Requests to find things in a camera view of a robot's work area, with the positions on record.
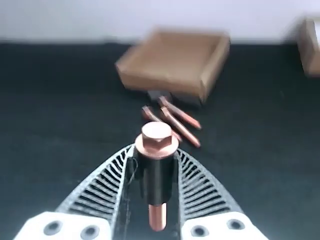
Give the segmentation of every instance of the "hex bolt head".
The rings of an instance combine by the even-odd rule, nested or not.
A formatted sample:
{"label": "hex bolt head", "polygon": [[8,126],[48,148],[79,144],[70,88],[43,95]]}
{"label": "hex bolt head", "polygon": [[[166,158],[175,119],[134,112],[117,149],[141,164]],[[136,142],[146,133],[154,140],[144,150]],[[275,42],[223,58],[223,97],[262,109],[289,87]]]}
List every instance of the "hex bolt head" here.
{"label": "hex bolt head", "polygon": [[142,144],[149,150],[159,151],[172,144],[172,129],[164,122],[149,122],[142,127]]}

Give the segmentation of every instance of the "pointed copper rod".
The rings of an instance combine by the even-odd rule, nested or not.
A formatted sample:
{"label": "pointed copper rod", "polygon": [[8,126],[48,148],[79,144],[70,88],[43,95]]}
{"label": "pointed copper rod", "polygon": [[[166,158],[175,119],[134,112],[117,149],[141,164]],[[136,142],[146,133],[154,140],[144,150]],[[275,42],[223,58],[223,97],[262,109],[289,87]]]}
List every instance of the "pointed copper rod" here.
{"label": "pointed copper rod", "polygon": [[199,140],[180,122],[178,121],[170,112],[169,110],[163,106],[161,107],[161,111],[164,117],[176,128],[179,132],[185,136],[194,146],[200,148],[201,144]]}
{"label": "pointed copper rod", "polygon": [[[158,118],[152,112],[151,108],[148,107],[148,106],[143,106],[142,107],[142,115],[147,120],[151,120],[151,121],[154,121],[154,122],[163,122],[160,118]],[[175,132],[174,130],[172,130],[172,135],[174,135],[179,140],[180,143],[182,142],[181,136],[177,132]]]}
{"label": "pointed copper rod", "polygon": [[185,113],[181,109],[177,108],[172,103],[170,103],[165,96],[159,97],[159,104],[160,104],[161,107],[167,107],[168,110],[171,113],[173,113],[174,115],[179,116],[181,119],[183,119],[185,122],[189,123],[190,125],[192,125],[196,129],[201,129],[202,128],[201,124],[196,119],[194,119],[192,116],[190,116],[189,114]]}

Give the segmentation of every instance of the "black table surface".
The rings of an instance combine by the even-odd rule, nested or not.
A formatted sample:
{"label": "black table surface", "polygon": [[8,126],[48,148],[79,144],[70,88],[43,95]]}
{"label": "black table surface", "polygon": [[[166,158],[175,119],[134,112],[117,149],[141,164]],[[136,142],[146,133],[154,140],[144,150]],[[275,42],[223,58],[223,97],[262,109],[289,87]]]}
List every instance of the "black table surface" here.
{"label": "black table surface", "polygon": [[[124,89],[114,67],[127,48],[0,45],[1,239],[12,239],[28,218],[54,211],[140,132],[149,100]],[[206,105],[184,108],[203,126],[193,131],[202,147],[184,141],[181,148],[269,239],[319,239],[319,106],[320,79],[304,75],[295,45],[232,45]],[[173,225],[154,234],[147,206],[138,193],[131,198],[128,236],[175,238],[175,207],[168,213]]]}

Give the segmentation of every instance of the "mounting hole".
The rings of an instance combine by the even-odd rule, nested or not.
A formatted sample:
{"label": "mounting hole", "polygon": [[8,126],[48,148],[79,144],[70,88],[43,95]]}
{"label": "mounting hole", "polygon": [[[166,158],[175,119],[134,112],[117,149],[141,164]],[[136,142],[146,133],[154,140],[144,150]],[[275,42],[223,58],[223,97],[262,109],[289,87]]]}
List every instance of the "mounting hole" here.
{"label": "mounting hole", "polygon": [[83,240],[92,240],[99,235],[99,231],[100,229],[98,226],[90,225],[81,231],[80,236]]}
{"label": "mounting hole", "polygon": [[60,232],[61,227],[62,227],[61,221],[52,221],[44,227],[43,233],[47,236],[52,236]]}
{"label": "mounting hole", "polygon": [[233,230],[242,230],[245,228],[245,225],[242,221],[237,219],[231,219],[227,222],[227,226],[229,229]]}
{"label": "mounting hole", "polygon": [[209,235],[209,231],[206,227],[197,225],[191,229],[191,235],[193,237],[205,237]]}

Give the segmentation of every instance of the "open cardboard box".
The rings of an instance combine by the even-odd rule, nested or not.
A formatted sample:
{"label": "open cardboard box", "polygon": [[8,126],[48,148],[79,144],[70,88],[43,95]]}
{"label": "open cardboard box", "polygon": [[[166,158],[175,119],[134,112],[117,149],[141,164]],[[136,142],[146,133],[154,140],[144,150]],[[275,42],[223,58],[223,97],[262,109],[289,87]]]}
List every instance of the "open cardboard box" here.
{"label": "open cardboard box", "polygon": [[158,30],[115,65],[128,89],[168,91],[204,103],[229,48],[230,37],[224,33]]}
{"label": "open cardboard box", "polygon": [[320,76],[320,16],[310,16],[303,21],[297,45],[304,72]]}

